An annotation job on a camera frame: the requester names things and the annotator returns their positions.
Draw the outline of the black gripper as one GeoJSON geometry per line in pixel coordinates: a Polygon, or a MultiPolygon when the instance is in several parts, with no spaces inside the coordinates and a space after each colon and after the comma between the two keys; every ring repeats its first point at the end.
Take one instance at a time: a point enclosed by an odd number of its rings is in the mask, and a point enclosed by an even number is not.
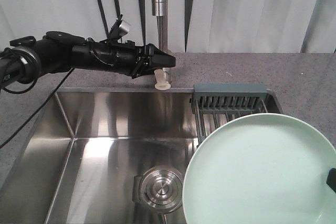
{"type": "Polygon", "coordinates": [[[149,55],[146,46],[136,46],[135,42],[90,42],[89,66],[103,71],[115,72],[131,78],[153,75],[154,71],[176,66],[176,58],[153,44],[149,44],[149,55]]]}

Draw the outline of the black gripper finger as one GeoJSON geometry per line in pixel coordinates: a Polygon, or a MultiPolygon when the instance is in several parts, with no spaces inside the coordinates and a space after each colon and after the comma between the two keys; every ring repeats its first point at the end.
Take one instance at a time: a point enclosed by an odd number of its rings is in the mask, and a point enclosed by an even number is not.
{"type": "Polygon", "coordinates": [[[331,168],[328,172],[326,184],[332,189],[336,190],[336,168],[331,168]]]}

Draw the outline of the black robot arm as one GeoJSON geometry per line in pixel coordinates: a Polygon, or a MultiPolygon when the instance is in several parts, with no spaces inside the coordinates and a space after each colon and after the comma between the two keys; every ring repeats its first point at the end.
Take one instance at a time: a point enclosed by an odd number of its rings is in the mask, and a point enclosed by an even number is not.
{"type": "Polygon", "coordinates": [[[117,39],[96,42],[60,31],[48,31],[41,40],[26,36],[10,41],[1,52],[1,89],[14,82],[27,84],[29,91],[48,73],[72,68],[115,72],[133,79],[153,75],[156,69],[172,68],[174,56],[153,44],[137,46],[117,39]]]}

